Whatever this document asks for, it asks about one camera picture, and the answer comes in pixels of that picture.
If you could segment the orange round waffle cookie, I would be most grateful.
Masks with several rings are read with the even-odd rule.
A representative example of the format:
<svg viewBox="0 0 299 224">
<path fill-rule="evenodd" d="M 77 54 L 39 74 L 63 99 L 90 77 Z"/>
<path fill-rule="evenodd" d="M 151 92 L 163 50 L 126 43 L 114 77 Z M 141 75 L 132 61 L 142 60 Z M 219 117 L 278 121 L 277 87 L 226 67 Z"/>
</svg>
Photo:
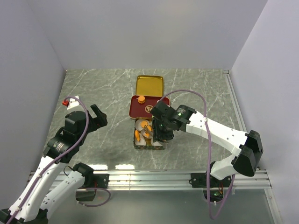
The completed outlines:
<svg viewBox="0 0 299 224">
<path fill-rule="evenodd" d="M 144 128 L 145 126 L 148 126 L 149 124 L 148 124 L 148 122 L 147 121 L 141 121 L 140 122 L 140 127 L 141 128 Z"/>
</svg>

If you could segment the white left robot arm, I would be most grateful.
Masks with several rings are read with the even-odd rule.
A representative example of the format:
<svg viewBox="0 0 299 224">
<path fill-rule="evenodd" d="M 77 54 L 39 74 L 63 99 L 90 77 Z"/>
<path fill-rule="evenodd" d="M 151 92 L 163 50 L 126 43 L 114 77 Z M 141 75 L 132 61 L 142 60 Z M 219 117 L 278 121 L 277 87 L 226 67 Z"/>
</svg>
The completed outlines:
<svg viewBox="0 0 299 224">
<path fill-rule="evenodd" d="M 73 111 L 65 116 L 64 126 L 50 139 L 38 168 L 22 194 L 10 208 L 0 211 L 4 224 L 46 224 L 54 210 L 79 188 L 96 192 L 98 181 L 94 170 L 83 163 L 74 165 L 71 172 L 53 190 L 51 186 L 61 171 L 69 165 L 87 135 L 107 125 L 107 116 L 97 105 L 95 113 Z"/>
</svg>

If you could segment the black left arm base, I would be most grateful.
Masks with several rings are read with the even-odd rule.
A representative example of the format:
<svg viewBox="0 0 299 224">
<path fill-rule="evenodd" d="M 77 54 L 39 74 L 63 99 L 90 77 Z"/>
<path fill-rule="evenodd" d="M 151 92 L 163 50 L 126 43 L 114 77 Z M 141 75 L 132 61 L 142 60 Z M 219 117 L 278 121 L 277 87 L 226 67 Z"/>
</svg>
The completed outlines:
<svg viewBox="0 0 299 224">
<path fill-rule="evenodd" d="M 107 203 L 111 198 L 111 192 L 107 189 L 109 181 L 109 174 L 89 174 L 85 177 L 82 187 L 76 190 L 76 200 L 79 203 L 93 202 L 100 192 L 103 196 L 107 196 L 106 200 L 101 204 Z"/>
</svg>

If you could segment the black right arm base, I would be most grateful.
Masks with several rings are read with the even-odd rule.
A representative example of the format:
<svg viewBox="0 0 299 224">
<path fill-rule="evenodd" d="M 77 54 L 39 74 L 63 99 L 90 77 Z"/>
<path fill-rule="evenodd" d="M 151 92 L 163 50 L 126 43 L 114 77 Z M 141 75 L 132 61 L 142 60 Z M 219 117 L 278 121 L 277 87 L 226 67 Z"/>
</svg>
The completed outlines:
<svg viewBox="0 0 299 224">
<path fill-rule="evenodd" d="M 218 180 L 210 176 L 210 201 L 219 203 L 224 198 L 224 188 L 228 188 L 232 182 L 230 176 L 225 177 L 223 180 Z M 207 184 L 206 173 L 191 173 L 189 184 L 192 188 L 203 188 L 203 195 L 207 199 Z"/>
</svg>

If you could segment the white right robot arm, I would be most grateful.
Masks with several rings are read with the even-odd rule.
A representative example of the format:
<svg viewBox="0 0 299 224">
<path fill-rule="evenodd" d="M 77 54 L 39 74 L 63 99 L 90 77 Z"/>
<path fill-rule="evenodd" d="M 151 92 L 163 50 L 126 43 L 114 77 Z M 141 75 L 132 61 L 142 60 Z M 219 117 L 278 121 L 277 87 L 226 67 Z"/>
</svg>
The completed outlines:
<svg viewBox="0 0 299 224">
<path fill-rule="evenodd" d="M 217 186 L 227 176 L 241 174 L 253 177 L 263 154 L 261 136 L 258 132 L 238 131 L 205 117 L 186 105 L 172 108 L 158 101 L 150 111 L 153 116 L 153 141 L 171 140 L 174 131 L 195 134 L 215 143 L 231 155 L 221 161 L 209 161 L 206 182 Z"/>
</svg>

